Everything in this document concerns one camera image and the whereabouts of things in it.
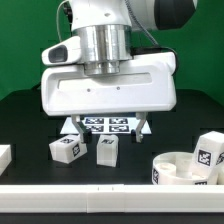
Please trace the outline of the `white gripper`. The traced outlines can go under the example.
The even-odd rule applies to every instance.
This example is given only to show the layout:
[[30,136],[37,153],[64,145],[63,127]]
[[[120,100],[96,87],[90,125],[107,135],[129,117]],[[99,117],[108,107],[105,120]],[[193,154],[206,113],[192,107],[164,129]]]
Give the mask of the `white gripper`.
[[116,74],[86,75],[78,37],[69,38],[42,52],[47,66],[41,79],[44,111],[50,116],[72,115],[82,143],[91,131],[79,115],[137,112],[132,141],[141,143],[147,112],[169,111],[176,104],[172,52],[136,55],[117,65]]

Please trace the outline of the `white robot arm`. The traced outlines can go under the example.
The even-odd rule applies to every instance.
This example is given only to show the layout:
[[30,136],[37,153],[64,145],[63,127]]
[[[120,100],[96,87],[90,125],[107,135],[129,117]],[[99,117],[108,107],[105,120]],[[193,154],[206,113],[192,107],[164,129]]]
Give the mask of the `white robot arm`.
[[176,104],[176,52],[152,42],[133,48],[131,33],[177,29],[194,14],[197,0],[65,0],[72,36],[42,53],[48,66],[41,79],[44,111],[69,115],[86,142],[81,124],[88,114],[134,112],[141,129],[151,111]]

